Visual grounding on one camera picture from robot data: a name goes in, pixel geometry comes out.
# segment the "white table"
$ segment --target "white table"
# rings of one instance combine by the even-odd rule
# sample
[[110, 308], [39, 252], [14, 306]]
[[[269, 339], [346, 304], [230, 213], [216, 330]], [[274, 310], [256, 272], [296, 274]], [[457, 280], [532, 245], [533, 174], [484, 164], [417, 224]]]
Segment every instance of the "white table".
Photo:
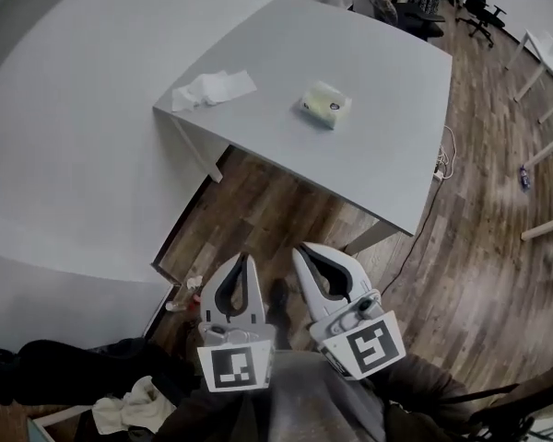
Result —
[[[530, 87], [533, 86], [533, 84], [543, 74], [543, 72], [548, 70], [548, 72], [553, 75], [553, 54], [551, 54], [549, 49], [544, 46], [541, 40], [538, 39], [535, 35], [533, 35], [530, 31], [526, 31], [526, 33], [524, 34], [524, 37], [521, 39], [520, 44], [518, 45], [518, 48], [516, 48], [516, 51], [514, 52], [511, 60], [506, 65], [506, 70], [510, 70], [510, 68], [514, 64], [514, 61], [518, 58], [520, 53], [523, 51], [523, 48], [527, 42], [530, 42], [533, 48], [535, 49], [538, 55], [538, 59], [540, 61], [540, 65], [535, 70], [535, 72], [531, 75], [531, 77], [528, 79], [524, 87], [522, 87], [520, 91], [514, 96], [514, 100], [516, 101], [520, 101], [522, 99], [524, 94], [529, 90]], [[547, 112], [539, 118], [538, 122], [542, 124], [552, 114], [553, 114], [553, 107], [547, 110]]]
[[[203, 129], [343, 198], [380, 221], [355, 254], [397, 231], [414, 235], [436, 163], [451, 84], [449, 54], [340, 8], [273, 0], [231, 31], [154, 106], [170, 116], [215, 181], [217, 166], [190, 141]], [[204, 73], [247, 70], [258, 90], [194, 111], [171, 111], [171, 91]], [[298, 111], [323, 80], [352, 98], [335, 131]]]
[[[551, 141], [547, 147], [545, 147], [534, 157], [527, 160], [524, 163], [523, 167], [526, 169], [526, 171], [528, 171], [539, 162], [542, 162], [543, 160], [545, 160], [551, 154], [553, 154], [553, 141]], [[551, 231], [553, 231], [553, 220], [549, 221], [548, 223], [545, 223], [544, 225], [533, 227], [532, 229], [526, 230], [523, 234], [521, 234], [521, 239], [530, 240], [532, 238], [538, 238], [539, 236], [543, 236], [547, 232], [551, 232]]]

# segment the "white cloth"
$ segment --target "white cloth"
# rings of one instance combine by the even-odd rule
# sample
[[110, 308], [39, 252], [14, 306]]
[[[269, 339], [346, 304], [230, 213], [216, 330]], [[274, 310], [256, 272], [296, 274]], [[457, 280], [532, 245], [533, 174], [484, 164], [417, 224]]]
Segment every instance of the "white cloth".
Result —
[[191, 84], [172, 91], [172, 111], [193, 110], [201, 103], [217, 105], [256, 90], [248, 72], [228, 76], [225, 71], [201, 74]]
[[156, 434], [176, 408], [152, 384], [151, 377], [139, 379], [122, 400], [101, 398], [92, 408], [94, 423], [102, 436], [145, 427]]

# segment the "small bottle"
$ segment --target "small bottle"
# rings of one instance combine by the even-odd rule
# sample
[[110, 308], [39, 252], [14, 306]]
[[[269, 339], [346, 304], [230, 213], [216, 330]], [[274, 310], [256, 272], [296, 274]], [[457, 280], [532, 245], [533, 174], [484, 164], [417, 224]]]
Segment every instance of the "small bottle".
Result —
[[375, 19], [397, 26], [397, 10], [390, 0], [371, 0]]
[[523, 187], [523, 192], [528, 192], [531, 189], [531, 180], [524, 166], [520, 167], [520, 185]]
[[177, 313], [177, 312], [180, 312], [180, 311], [186, 311], [188, 309], [182, 303], [174, 303], [173, 301], [169, 301], [168, 303], [166, 303], [165, 308], [170, 313]]

